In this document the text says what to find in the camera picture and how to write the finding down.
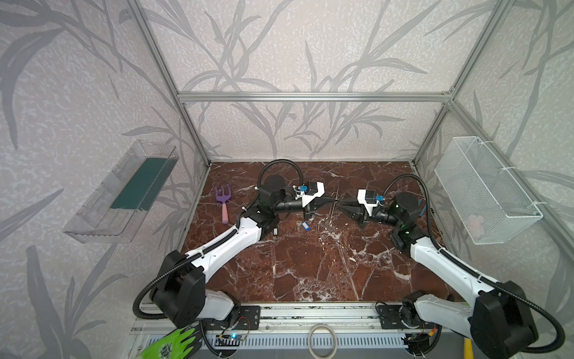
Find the steel perforated key holder plate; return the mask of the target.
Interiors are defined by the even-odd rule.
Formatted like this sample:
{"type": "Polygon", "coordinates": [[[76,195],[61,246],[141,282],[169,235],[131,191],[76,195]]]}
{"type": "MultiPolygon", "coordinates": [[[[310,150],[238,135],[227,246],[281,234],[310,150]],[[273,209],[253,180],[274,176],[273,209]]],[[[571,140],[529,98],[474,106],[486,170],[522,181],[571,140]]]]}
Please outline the steel perforated key holder plate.
{"type": "Polygon", "coordinates": [[[328,214],[327,214],[327,226],[328,226],[328,227],[331,227],[331,226],[332,226],[333,213],[334,213],[334,210],[336,209],[336,202],[337,202],[337,199],[335,198],[335,199],[333,200],[333,202],[332,202],[332,203],[330,204],[330,206],[329,206],[329,211],[328,211],[328,214]]]}

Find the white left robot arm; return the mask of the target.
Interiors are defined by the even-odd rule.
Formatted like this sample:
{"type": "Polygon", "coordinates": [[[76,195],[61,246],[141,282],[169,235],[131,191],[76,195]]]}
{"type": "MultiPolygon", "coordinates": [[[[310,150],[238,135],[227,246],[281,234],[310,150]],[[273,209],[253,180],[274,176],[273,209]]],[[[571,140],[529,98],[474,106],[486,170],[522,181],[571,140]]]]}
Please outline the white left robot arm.
{"type": "Polygon", "coordinates": [[[197,320],[234,324],[239,319],[237,299],[206,288],[215,273],[246,248],[273,232],[283,213],[301,212],[310,219],[323,206],[336,202],[325,194],[322,182],[290,187],[274,175],[257,185],[255,201],[235,225],[210,242],[181,254],[165,257],[158,281],[149,290],[152,302],[177,328],[197,320]]]}

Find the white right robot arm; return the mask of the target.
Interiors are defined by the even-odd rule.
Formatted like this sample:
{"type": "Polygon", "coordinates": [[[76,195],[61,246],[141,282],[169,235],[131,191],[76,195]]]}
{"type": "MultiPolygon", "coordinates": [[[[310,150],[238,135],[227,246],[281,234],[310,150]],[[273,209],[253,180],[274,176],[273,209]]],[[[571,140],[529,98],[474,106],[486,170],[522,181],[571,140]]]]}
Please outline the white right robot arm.
{"type": "Polygon", "coordinates": [[[530,307],[518,299],[524,292],[482,275],[445,248],[436,245],[416,220],[421,209],[411,193],[399,193],[389,206],[373,191],[360,190],[338,208],[361,227],[369,222],[390,226],[393,245],[446,282],[463,299],[454,303],[434,295],[416,295],[414,311],[425,322],[447,327],[475,342],[489,358],[510,358],[535,343],[538,330],[530,307]]]}

